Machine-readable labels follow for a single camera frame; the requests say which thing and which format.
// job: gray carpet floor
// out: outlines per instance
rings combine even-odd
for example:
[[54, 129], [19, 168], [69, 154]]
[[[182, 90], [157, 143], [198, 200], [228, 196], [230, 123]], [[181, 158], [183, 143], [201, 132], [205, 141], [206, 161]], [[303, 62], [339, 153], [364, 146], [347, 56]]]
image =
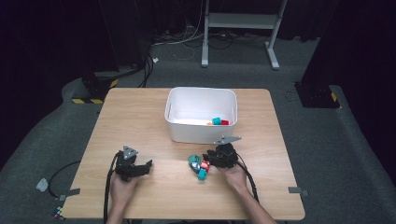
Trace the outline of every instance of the gray carpet floor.
[[[211, 40], [217, 48], [227, 43]], [[396, 223], [396, 190], [370, 149], [341, 87], [331, 86], [342, 108], [304, 108], [293, 83], [300, 81], [318, 41], [278, 39], [280, 69], [274, 71], [261, 43], [234, 42], [210, 49], [201, 67], [201, 48], [154, 46], [158, 59], [149, 88], [199, 86], [261, 88], [271, 92], [291, 165], [303, 197], [305, 218], [295, 223]], [[118, 88], [137, 87], [140, 71], [119, 80]], [[62, 206], [48, 191], [35, 188], [62, 166], [81, 159], [102, 105], [76, 105], [71, 97], [80, 80], [64, 86], [63, 104], [44, 117], [21, 142], [0, 174], [0, 223], [60, 223], [51, 217]], [[78, 166], [59, 173], [52, 190], [65, 193]], [[67, 219], [65, 223], [102, 223]]]

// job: teal block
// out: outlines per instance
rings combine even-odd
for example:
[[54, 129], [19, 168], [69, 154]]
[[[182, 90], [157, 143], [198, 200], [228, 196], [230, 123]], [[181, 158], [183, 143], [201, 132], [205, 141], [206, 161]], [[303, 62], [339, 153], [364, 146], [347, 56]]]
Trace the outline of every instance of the teal block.
[[220, 118], [212, 119], [212, 123], [213, 125], [221, 125], [221, 119]]
[[205, 180], [205, 179], [206, 179], [206, 170], [201, 169], [201, 170], [199, 171], [198, 179], [199, 179], [199, 180]]

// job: human hand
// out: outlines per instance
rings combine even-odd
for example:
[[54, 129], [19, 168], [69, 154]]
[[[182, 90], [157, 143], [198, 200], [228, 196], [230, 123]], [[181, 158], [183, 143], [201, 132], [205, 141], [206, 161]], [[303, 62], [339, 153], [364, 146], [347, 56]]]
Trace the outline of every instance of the human hand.
[[110, 180], [110, 195], [112, 200], [112, 207], [124, 209], [129, 201], [131, 201], [134, 194], [134, 189], [139, 180], [139, 177], [130, 178], [129, 182], [121, 179], [120, 175], [113, 174]]
[[247, 189], [247, 175], [239, 165], [236, 164], [232, 168], [216, 168], [224, 175], [228, 185], [233, 190], [240, 192]]

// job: wooden table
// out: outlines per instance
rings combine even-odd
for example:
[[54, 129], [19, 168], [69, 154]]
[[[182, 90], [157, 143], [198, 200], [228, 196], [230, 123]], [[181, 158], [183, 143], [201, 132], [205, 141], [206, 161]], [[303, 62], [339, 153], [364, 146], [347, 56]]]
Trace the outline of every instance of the wooden table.
[[[214, 145], [173, 142], [164, 118], [170, 89], [112, 89], [93, 129], [71, 189], [79, 195], [64, 203], [67, 218], [103, 217], [106, 175], [114, 155], [127, 145], [139, 151], [136, 165], [153, 160], [150, 174], [138, 183], [127, 218], [248, 219], [222, 175], [211, 167], [205, 181], [188, 165], [191, 154]], [[300, 220], [304, 208], [280, 131], [270, 92], [233, 90], [238, 122], [233, 143], [257, 186], [261, 204], [278, 220]]]

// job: red block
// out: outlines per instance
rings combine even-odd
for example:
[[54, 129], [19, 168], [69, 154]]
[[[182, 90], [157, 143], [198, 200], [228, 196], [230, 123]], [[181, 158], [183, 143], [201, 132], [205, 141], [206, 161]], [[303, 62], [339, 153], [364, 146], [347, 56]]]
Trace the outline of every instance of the red block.
[[221, 120], [221, 125], [229, 125], [230, 121], [228, 121], [227, 119], [222, 119]]

